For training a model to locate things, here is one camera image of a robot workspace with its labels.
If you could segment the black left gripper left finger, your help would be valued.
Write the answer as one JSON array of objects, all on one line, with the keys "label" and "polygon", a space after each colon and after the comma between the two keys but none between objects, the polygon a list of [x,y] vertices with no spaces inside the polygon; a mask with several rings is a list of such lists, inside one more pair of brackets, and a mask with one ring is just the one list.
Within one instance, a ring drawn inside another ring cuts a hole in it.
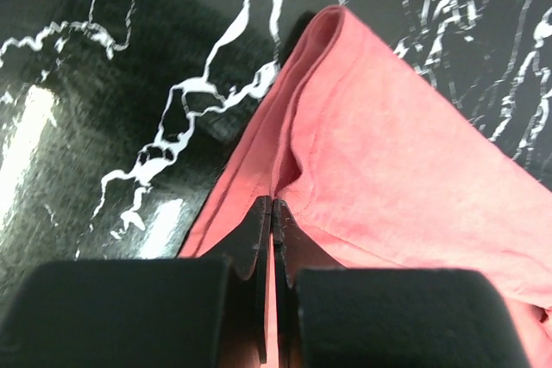
[{"label": "black left gripper left finger", "polygon": [[195,259],[35,268],[1,325],[4,367],[258,367],[267,360],[272,201]]}]

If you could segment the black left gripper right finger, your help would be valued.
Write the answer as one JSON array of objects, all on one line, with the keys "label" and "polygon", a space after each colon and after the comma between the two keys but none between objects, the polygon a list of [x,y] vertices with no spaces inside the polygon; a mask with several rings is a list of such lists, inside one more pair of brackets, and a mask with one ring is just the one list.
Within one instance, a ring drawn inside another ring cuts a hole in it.
[{"label": "black left gripper right finger", "polygon": [[526,367],[500,294],[461,269],[347,269],[273,203],[283,367]]}]

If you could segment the salmon pink t shirt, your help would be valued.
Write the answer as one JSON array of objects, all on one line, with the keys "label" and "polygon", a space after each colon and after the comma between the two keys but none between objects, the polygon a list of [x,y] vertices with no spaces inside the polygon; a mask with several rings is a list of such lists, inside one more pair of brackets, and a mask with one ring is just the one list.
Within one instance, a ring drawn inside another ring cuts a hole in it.
[{"label": "salmon pink t shirt", "polygon": [[352,267],[456,267],[499,289],[551,364],[551,194],[352,12],[310,21],[181,249],[206,253],[258,196]]}]

